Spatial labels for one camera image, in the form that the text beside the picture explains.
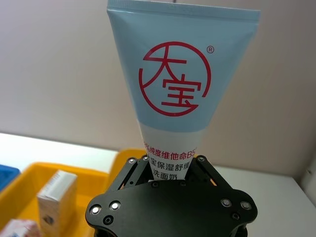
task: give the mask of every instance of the white box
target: white box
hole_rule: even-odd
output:
[[[60,237],[76,209],[77,176],[58,170],[38,193],[41,230]]]
[[[0,232],[0,237],[41,237],[41,234],[35,221],[13,219]]]

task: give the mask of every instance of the yellow plastic bin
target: yellow plastic bin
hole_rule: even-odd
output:
[[[58,170],[78,176],[76,215],[63,237],[93,237],[84,214],[88,203],[108,186],[107,173],[71,166],[34,163],[0,193],[0,231],[11,219],[30,219],[39,223],[36,195]]]

